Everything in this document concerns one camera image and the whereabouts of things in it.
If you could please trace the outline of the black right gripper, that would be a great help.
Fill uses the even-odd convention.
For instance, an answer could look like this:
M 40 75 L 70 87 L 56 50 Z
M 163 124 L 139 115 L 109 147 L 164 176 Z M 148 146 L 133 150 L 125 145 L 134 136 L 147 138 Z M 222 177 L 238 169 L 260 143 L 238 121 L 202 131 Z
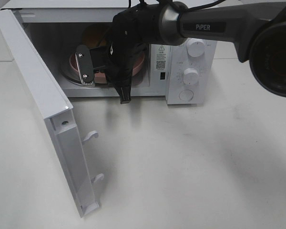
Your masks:
M 107 41 L 105 70 L 107 80 L 115 87 L 120 104 L 128 104 L 131 101 L 131 86 L 133 67 L 141 53 L 147 48 L 144 42 L 118 42 L 109 39 Z

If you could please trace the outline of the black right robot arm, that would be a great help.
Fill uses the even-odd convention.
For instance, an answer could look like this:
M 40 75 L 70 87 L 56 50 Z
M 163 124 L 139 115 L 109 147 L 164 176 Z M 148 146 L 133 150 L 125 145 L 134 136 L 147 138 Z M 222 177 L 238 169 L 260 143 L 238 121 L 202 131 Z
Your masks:
M 188 8 L 182 2 L 141 1 L 116 14 L 109 32 L 106 74 L 122 104 L 131 101 L 132 71 L 148 44 L 181 45 L 187 38 L 231 42 L 257 82 L 286 97 L 286 1 Z

